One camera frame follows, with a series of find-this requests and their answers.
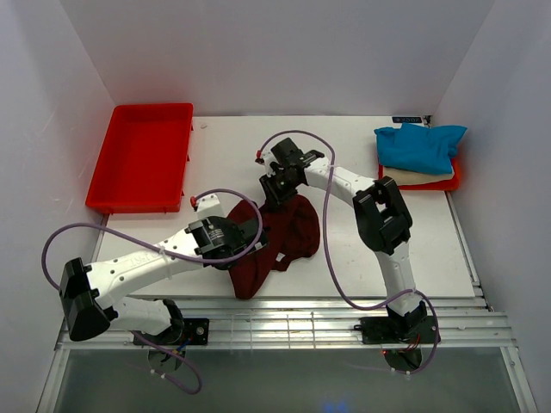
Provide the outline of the maroon t shirt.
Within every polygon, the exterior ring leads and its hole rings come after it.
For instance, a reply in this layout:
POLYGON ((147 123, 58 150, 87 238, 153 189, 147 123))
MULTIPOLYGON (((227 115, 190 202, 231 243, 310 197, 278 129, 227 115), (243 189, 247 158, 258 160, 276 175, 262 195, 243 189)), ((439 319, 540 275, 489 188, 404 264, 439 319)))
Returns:
POLYGON ((270 272, 285 272, 293 261, 310 258, 319 249, 319 216, 306 197, 296 195, 274 212, 263 205, 260 212, 268 245, 229 269, 237 299, 253 298, 270 272))

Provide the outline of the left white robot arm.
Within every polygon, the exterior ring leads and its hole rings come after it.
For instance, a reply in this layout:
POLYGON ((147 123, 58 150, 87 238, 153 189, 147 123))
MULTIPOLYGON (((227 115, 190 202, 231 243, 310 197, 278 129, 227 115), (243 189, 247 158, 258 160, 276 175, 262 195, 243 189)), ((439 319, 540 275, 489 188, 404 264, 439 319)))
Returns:
POLYGON ((69 337, 74 342, 108 330, 136 331, 157 345, 175 345, 187 324, 169 299, 134 299, 132 293, 174 275, 213 267, 227 270, 263 249, 268 237, 261 213, 238 224, 227 218, 214 194, 193 199, 196 221, 159 243, 104 262, 65 264, 59 285, 69 337))

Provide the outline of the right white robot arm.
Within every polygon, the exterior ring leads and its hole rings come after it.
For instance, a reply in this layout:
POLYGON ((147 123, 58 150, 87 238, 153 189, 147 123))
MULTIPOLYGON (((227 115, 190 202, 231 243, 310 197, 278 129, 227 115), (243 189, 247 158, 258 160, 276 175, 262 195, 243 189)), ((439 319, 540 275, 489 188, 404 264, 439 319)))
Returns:
POLYGON ((391 336, 410 341, 427 318, 426 305, 416 288, 409 257, 412 216, 396 182, 355 174, 336 165, 336 157, 304 152, 285 138, 273 147, 262 145, 257 163, 265 168, 260 182, 270 207, 279 208, 298 194, 300 185, 322 189, 354 211, 363 244, 375 253, 387 292, 381 307, 387 311, 391 336))

